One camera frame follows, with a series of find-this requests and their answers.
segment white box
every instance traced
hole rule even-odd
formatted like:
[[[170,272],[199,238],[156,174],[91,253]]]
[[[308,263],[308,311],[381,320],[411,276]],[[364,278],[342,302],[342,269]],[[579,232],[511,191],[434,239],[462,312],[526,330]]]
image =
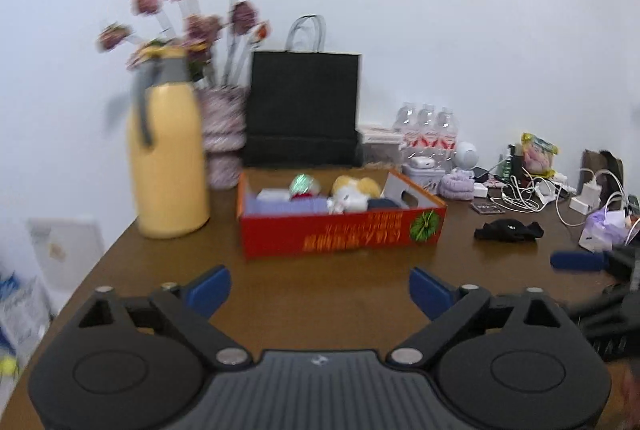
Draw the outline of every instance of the white box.
[[[414,168],[405,163],[402,165],[402,173],[415,184],[435,195],[438,193],[440,179],[446,174],[446,171],[443,168]]]

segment snack bag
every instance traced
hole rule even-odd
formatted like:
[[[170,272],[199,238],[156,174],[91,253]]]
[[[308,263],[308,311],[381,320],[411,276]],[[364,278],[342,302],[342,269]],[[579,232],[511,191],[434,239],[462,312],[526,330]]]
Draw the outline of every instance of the snack bag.
[[[522,152],[524,168],[527,172],[542,177],[553,176],[552,165],[554,155],[558,153],[558,147],[533,134],[524,133],[522,135]]]

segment yellow vase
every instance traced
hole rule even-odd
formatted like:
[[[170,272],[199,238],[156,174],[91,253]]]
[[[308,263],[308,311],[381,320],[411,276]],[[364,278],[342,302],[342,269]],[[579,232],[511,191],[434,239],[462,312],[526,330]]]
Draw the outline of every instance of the yellow vase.
[[[182,48],[143,53],[127,126],[138,228],[169,238],[209,219],[198,103]]]

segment blue handle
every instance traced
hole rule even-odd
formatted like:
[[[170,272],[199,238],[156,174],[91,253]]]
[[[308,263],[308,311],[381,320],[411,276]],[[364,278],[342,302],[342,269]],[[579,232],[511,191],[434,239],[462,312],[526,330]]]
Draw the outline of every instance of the blue handle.
[[[609,266],[609,259],[602,252],[555,251],[551,254],[551,266],[570,271],[602,271]]]
[[[414,267],[409,275],[409,295],[427,318],[434,321],[458,301],[457,288]]]
[[[188,307],[208,320],[226,302],[230,292],[231,273],[225,266],[216,266],[184,286],[180,295]]]

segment cable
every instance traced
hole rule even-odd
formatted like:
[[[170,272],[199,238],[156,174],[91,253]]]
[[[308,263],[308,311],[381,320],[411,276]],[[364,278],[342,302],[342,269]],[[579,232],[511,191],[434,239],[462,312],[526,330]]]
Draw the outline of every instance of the cable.
[[[485,174],[488,174],[489,172],[491,172],[494,168],[496,168],[498,165],[500,165],[500,163],[504,163],[505,161],[508,160],[508,157],[505,157],[504,159],[501,159],[500,161],[498,161],[498,163],[496,163],[494,166],[492,166],[492,168],[490,168],[489,170],[487,170],[485,172]]]
[[[604,215],[605,215],[605,217],[607,216],[607,208],[609,208],[609,204],[611,203],[611,200],[612,200],[614,197],[617,197],[617,196],[622,197],[622,193],[620,193],[620,192],[613,192],[613,194],[611,194],[611,195],[609,196],[609,199],[607,199],[607,202],[606,202],[606,203],[604,203]]]
[[[587,222],[586,217],[581,223],[578,223],[576,225],[572,225],[571,223],[568,223],[567,221],[562,219],[562,216],[560,215],[560,208],[558,207],[558,199],[559,199],[559,197],[560,197],[560,192],[558,192],[557,195],[556,195],[556,213],[558,214],[558,219],[560,219],[560,222],[562,224],[564,224],[565,226],[568,226],[570,228],[575,228],[575,227],[578,227],[578,226],[582,226],[585,222]]]
[[[501,208],[505,208],[507,210],[510,210],[511,212],[518,212],[518,213],[541,212],[548,203],[539,204],[536,200],[532,199],[532,196],[536,192],[536,187],[535,187],[536,179],[539,179],[540,181],[546,181],[546,180],[542,177],[534,178],[525,168],[523,169],[523,171],[526,172],[526,174],[529,176],[529,179],[530,179],[529,186],[527,186],[526,188],[521,188],[518,185],[518,180],[516,179],[516,177],[512,175],[510,177],[510,180],[512,182],[507,182],[505,184],[505,186],[501,190],[500,198],[490,197],[489,199],[491,200],[492,203],[498,204]],[[507,187],[511,188],[514,197],[509,197],[504,193],[504,189]],[[523,193],[524,194],[528,193],[529,197],[523,197],[522,195]],[[497,203],[496,201],[498,199],[501,200],[502,203]],[[518,210],[516,210],[515,208],[510,208],[509,206],[506,206],[506,205],[516,207],[518,208]]]
[[[620,182],[620,179],[618,179],[618,176],[616,176],[612,171],[610,171],[607,168],[603,168],[600,169],[597,172],[594,172],[593,177],[594,179],[598,179],[599,176],[603,175],[603,174],[608,174],[610,176],[613,176],[613,179],[616,180],[616,183],[618,183],[618,187],[620,188],[620,192],[622,192],[622,200],[623,202],[628,205],[628,199],[626,198],[626,192],[625,192],[625,188],[622,186],[622,183]]]
[[[634,238],[636,235],[638,235],[637,233],[634,233],[634,230],[636,229],[636,226],[638,225],[638,223],[640,223],[640,217],[638,217],[638,219],[636,219],[636,222],[633,223],[633,225],[631,226],[631,229],[629,230],[629,233],[626,236],[625,246],[628,245],[631,242],[632,238]]]
[[[584,167],[584,166],[583,166],[583,167],[580,169],[580,172],[582,172],[582,171],[585,171],[585,172],[591,172],[591,175],[592,175],[593,177],[596,177],[596,173],[595,173],[593,170],[591,170],[591,168],[586,168],[586,167]]]

